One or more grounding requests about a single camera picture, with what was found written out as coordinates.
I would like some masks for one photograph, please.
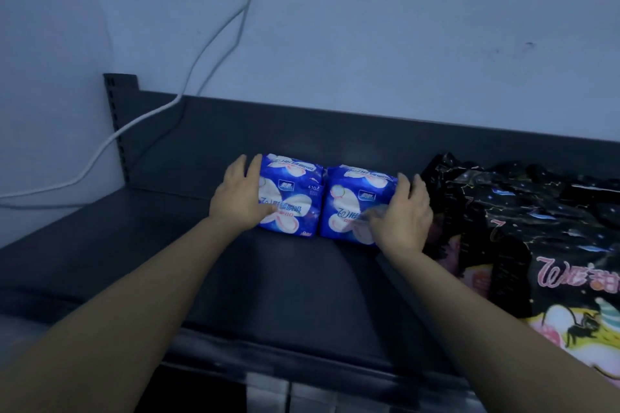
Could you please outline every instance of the blue plastic packaging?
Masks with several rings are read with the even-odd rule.
[[[397,182],[393,176],[363,168],[328,168],[321,236],[374,245],[368,221],[361,214],[371,207],[384,211]]]
[[[301,237],[316,233],[323,198],[323,167],[282,155],[264,155],[259,202],[278,205],[259,226]]]

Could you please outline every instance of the white wall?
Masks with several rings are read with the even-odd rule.
[[[102,73],[113,53],[99,0],[0,0],[0,194],[66,181],[112,133]],[[0,200],[0,247],[123,185],[110,147],[71,188]]]
[[[241,1],[102,0],[115,70],[176,91]],[[620,140],[618,20],[618,0],[255,0],[203,94]]]

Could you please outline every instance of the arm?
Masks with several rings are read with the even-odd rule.
[[[526,324],[471,291],[422,253],[433,213],[419,176],[399,174],[375,241],[422,301],[489,412],[617,411],[620,391]]]
[[[0,375],[1,412],[133,411],[226,246],[273,205],[258,203],[260,155],[226,170],[209,217],[54,325]]]

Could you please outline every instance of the white cable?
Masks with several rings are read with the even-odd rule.
[[[209,41],[207,41],[207,43],[204,45],[204,47],[200,50],[200,53],[198,54],[198,56],[196,57],[196,59],[192,63],[191,68],[190,68],[189,72],[187,73],[187,77],[185,78],[185,82],[183,82],[183,88],[181,89],[181,92],[177,96],[175,96],[174,100],[172,100],[170,103],[166,103],[165,105],[160,106],[159,108],[156,108],[156,109],[154,109],[152,111],[149,111],[148,113],[145,113],[142,116],[138,116],[136,119],[134,119],[131,122],[128,122],[123,127],[121,127],[118,131],[116,131],[114,134],[109,136],[104,141],[104,143],[102,143],[99,146],[99,148],[95,151],[95,153],[93,154],[92,158],[89,160],[89,162],[86,165],[86,167],[84,167],[84,169],[80,172],[80,174],[77,175],[74,179],[69,180],[69,181],[65,181],[65,182],[62,182],[62,183],[58,183],[58,184],[55,184],[55,185],[52,185],[52,186],[45,186],[45,187],[29,189],[29,190],[25,190],[25,191],[15,191],[15,192],[11,192],[11,193],[0,194],[0,199],[2,199],[2,198],[14,198],[14,197],[18,197],[18,196],[29,196],[29,195],[32,195],[32,194],[43,193],[43,192],[52,191],[52,190],[55,190],[55,189],[66,188],[67,186],[72,186],[72,185],[80,182],[90,172],[90,170],[95,165],[95,163],[97,162],[97,160],[99,159],[101,154],[106,149],[106,147],[108,147],[117,137],[119,137],[122,133],[124,133],[128,129],[134,127],[139,122],[141,122],[141,121],[143,121],[143,120],[145,120],[147,118],[150,118],[151,116],[155,116],[156,114],[161,113],[162,111],[165,111],[168,108],[172,108],[173,106],[175,106],[175,104],[177,104],[177,103],[179,103],[179,101],[181,101],[181,98],[183,97],[183,95],[185,94],[185,90],[187,89],[187,84],[190,81],[191,74],[193,73],[193,70],[196,67],[196,64],[198,63],[198,61],[200,60],[202,55],[205,53],[206,49],[219,36],[219,34],[222,31],[224,31],[224,28],[226,28],[228,25],[230,25],[230,23],[235,18],[237,18],[239,15],[241,15],[241,13],[243,13],[244,14],[244,18],[242,20],[242,24],[241,24],[241,27],[239,29],[239,32],[237,33],[237,38],[236,38],[236,41],[235,41],[233,49],[228,50],[219,59],[219,61],[215,64],[215,66],[213,67],[212,71],[207,76],[206,81],[200,87],[200,91],[202,91],[202,89],[205,87],[206,83],[211,79],[213,74],[215,74],[215,71],[217,71],[217,69],[222,65],[222,63],[226,60],[226,58],[230,55],[230,53],[234,50],[234,48],[236,48],[237,45],[239,44],[239,40],[241,39],[241,34],[243,33],[245,17],[247,16],[247,10],[250,7],[250,3],[251,2],[252,2],[252,0],[244,0],[243,5],[239,9],[237,9],[235,11],[235,13],[233,13],[230,17],[228,17],[227,20],[224,22],[224,24],[222,26],[220,26],[220,28],[218,28],[218,30],[215,32],[215,34],[213,36],[211,36],[211,38],[209,38]]]

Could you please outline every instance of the forearm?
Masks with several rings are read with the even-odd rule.
[[[133,409],[206,273],[235,237],[207,218],[54,325],[3,373],[0,406],[4,398],[20,411],[58,400],[63,411]],[[36,397],[28,395],[33,390]]]
[[[594,370],[471,291],[435,261],[422,254],[392,260],[403,262],[398,269],[488,411],[603,412],[617,405],[620,393]]]

